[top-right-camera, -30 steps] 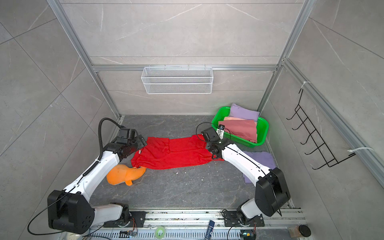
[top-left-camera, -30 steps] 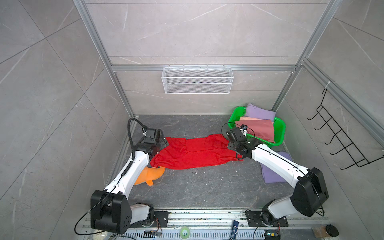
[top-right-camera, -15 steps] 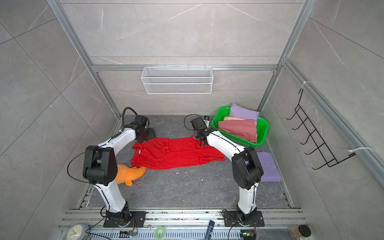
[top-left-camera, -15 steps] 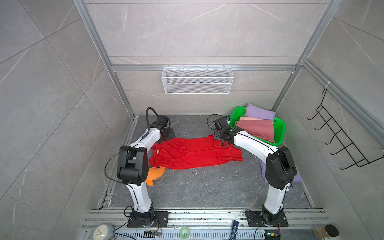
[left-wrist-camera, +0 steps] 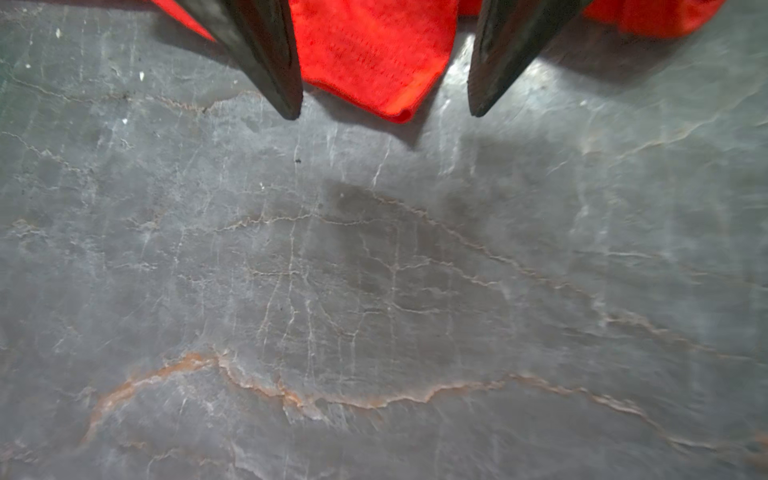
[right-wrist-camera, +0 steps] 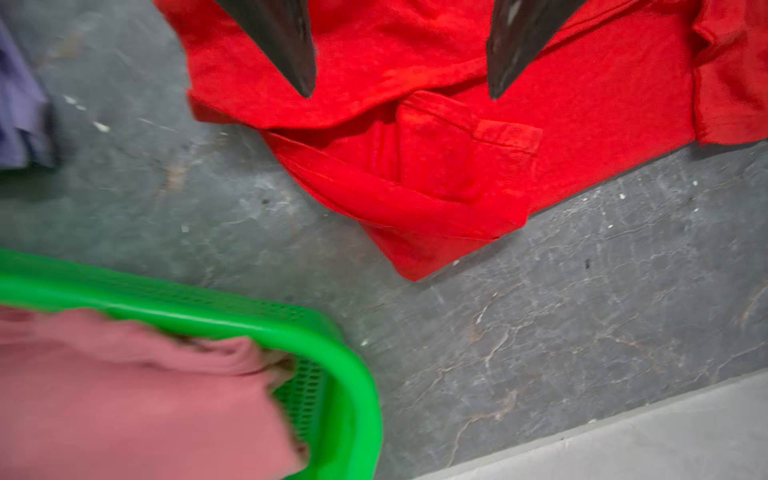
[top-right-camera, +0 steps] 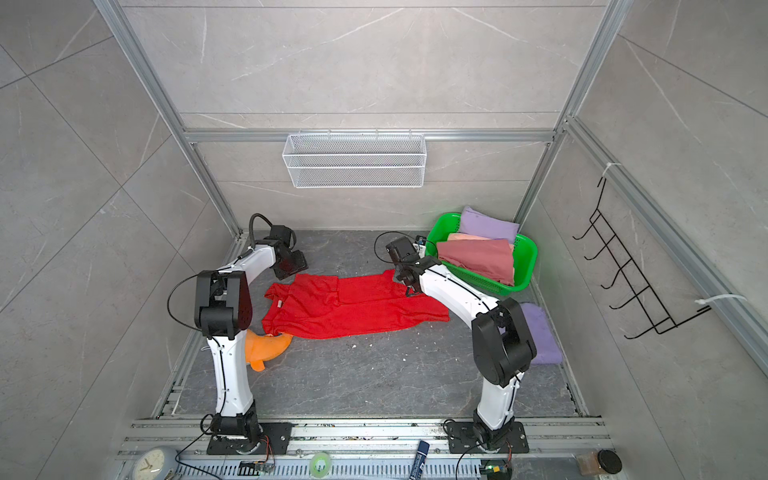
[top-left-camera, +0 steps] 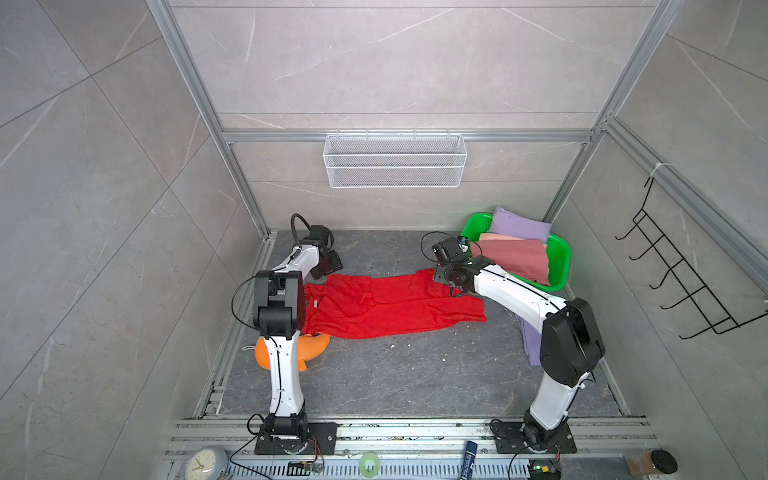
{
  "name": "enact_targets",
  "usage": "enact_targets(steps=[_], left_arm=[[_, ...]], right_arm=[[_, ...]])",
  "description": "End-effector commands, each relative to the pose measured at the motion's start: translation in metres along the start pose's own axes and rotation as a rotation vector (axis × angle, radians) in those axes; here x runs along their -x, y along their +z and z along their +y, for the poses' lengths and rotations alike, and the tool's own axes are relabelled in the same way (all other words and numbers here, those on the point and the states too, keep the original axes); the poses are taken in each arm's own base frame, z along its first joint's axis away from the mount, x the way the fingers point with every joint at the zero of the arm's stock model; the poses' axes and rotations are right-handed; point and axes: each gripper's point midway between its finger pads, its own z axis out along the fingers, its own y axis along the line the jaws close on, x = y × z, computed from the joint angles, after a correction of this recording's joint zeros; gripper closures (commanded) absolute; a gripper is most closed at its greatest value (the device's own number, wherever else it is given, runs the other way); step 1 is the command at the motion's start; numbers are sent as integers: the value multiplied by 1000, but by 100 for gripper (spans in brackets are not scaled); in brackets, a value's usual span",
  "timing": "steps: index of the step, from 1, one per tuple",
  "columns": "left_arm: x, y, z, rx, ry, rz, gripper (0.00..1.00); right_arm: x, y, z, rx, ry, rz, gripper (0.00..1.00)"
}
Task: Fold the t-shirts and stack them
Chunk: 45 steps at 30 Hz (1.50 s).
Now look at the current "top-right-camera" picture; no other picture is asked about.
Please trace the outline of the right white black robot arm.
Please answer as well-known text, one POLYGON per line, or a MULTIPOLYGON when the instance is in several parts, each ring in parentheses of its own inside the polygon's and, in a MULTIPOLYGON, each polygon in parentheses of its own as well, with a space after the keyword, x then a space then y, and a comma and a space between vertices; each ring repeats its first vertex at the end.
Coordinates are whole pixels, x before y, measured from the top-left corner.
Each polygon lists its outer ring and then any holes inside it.
POLYGON ((475 366, 483 377, 473 414, 473 443, 496 450, 512 432, 514 403, 537 348, 521 305, 470 286, 433 257, 399 261, 395 278, 447 307, 471 330, 475 366))

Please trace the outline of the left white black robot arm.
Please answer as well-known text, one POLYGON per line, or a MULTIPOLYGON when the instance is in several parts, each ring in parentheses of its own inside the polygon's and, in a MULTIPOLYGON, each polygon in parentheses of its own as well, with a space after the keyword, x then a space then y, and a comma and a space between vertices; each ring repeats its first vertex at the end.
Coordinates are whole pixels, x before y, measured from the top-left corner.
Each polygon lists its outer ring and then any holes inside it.
POLYGON ((216 379, 211 432, 254 440, 261 436, 246 373, 246 337, 253 318, 250 282, 271 270, 285 279, 307 268, 294 237, 256 240, 234 262, 196 276, 194 323, 206 339, 216 379))

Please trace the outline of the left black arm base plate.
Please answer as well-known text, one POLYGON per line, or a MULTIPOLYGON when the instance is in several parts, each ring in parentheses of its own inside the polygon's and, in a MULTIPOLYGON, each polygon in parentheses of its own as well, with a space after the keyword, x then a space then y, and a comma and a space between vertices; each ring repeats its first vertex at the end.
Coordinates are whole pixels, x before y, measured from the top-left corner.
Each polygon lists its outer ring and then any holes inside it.
POLYGON ((261 432, 250 437, 213 435, 208 443, 208 455, 285 455, 291 439, 293 424, 270 422, 260 425, 261 432))

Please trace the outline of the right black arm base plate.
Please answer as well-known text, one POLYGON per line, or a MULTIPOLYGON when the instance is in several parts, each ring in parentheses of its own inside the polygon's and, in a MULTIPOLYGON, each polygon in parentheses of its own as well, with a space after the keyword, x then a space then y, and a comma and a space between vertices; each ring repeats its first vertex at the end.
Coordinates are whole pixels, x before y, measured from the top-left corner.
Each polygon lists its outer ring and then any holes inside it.
POLYGON ((527 454, 530 447, 521 422, 510 421, 498 430, 489 430, 482 421, 446 419, 442 429, 452 454, 527 454))

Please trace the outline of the red t shirt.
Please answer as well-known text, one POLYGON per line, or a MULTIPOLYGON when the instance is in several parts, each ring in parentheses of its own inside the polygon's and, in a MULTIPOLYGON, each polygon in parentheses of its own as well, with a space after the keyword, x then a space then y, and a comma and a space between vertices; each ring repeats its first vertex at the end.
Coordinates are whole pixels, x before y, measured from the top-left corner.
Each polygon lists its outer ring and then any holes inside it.
POLYGON ((409 293, 394 281, 392 270, 350 278, 298 274, 290 284, 272 284, 265 297, 271 305, 262 328, 269 335, 326 340, 450 320, 447 307, 427 295, 409 293))

